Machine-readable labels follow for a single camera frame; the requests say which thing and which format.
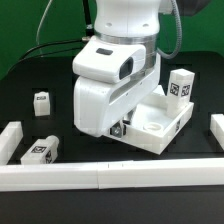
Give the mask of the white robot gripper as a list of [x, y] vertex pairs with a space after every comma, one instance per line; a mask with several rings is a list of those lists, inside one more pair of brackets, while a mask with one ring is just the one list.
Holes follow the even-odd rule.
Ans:
[[130, 83], [129, 78], [118, 84], [107, 84], [79, 77], [74, 87], [75, 126], [95, 137], [102, 136], [108, 129], [112, 136], [124, 136], [124, 123], [130, 124], [133, 117], [130, 111], [158, 86], [160, 65], [161, 60], [157, 59], [154, 69], [127, 89], [124, 86]]

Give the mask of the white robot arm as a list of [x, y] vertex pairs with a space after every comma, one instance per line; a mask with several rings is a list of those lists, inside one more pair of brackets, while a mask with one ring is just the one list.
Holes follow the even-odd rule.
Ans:
[[96, 0], [95, 34], [74, 58], [74, 125], [100, 137], [158, 85], [160, 61], [156, 48], [159, 15], [175, 16], [181, 48], [182, 16], [193, 16], [211, 0]]

